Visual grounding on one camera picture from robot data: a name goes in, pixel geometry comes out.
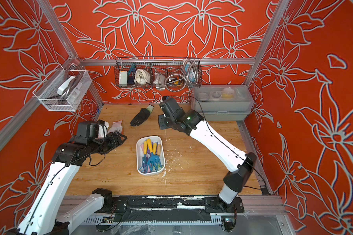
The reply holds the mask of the blue fork yellow handle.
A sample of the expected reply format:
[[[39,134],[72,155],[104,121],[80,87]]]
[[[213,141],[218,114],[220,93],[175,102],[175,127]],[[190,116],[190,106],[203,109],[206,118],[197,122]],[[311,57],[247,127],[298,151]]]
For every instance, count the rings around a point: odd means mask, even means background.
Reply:
[[[157,153],[157,148],[158,148],[158,143],[157,143],[157,142],[154,142],[154,143],[153,143],[153,154],[154,154],[154,155],[158,155],[158,153]]]

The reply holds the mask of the green rake wooden handle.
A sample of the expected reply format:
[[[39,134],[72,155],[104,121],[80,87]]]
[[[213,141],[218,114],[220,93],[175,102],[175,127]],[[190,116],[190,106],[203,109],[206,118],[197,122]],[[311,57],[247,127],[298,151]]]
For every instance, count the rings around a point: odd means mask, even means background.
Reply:
[[[163,164],[162,164],[162,161],[161,161],[161,150],[162,150],[162,145],[161,144],[158,144],[157,145],[157,156],[158,156],[158,164],[157,164],[157,171],[161,170],[163,168]]]

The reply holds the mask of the blue rake yellow handle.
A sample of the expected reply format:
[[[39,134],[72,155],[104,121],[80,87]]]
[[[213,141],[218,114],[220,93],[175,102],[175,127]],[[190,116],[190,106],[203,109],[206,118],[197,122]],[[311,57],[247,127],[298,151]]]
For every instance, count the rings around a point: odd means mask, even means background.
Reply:
[[[153,154],[153,143],[151,139],[147,139],[150,157],[148,159],[148,170],[150,172],[157,172],[158,156]]]
[[[141,144],[142,147],[142,153],[143,153],[143,157],[142,157],[142,166],[141,166],[141,170],[142,173],[147,173],[148,172],[148,143],[147,141],[144,141]]]

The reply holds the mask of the white oval storage tray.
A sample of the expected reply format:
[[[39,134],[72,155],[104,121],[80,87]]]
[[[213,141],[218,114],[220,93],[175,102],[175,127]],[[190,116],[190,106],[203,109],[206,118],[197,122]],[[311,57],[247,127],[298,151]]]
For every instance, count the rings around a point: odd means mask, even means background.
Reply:
[[[161,173],[166,161],[162,140],[159,136],[144,137],[136,143],[137,169],[141,175]]]

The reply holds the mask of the purple rake pink handle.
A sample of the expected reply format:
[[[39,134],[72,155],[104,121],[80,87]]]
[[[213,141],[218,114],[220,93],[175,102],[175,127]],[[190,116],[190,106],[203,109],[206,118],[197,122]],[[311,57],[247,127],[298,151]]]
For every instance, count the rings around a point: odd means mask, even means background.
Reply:
[[[140,156],[143,157],[144,156],[144,144],[140,145]]]

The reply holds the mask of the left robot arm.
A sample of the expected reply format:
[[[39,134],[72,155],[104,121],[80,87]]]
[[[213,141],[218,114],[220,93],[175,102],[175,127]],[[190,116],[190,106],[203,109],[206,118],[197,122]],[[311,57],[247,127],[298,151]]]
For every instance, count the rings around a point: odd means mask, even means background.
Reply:
[[[118,131],[109,132],[102,120],[81,122],[76,135],[55,151],[47,178],[29,212],[19,226],[7,234],[70,235],[93,213],[113,211],[112,192],[98,188],[65,215],[57,214],[84,161],[93,154],[105,156],[126,140],[127,136]]]

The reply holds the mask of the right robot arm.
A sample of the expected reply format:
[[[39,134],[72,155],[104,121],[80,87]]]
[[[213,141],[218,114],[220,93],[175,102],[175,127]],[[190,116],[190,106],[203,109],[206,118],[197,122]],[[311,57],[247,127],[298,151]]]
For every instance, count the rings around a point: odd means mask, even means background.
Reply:
[[[204,116],[193,109],[184,111],[174,98],[163,97],[159,106],[163,111],[158,117],[160,129],[173,129],[190,136],[225,165],[228,173],[223,179],[224,185],[218,194],[217,204],[229,208],[253,173],[257,156],[233,146],[210,126]]]

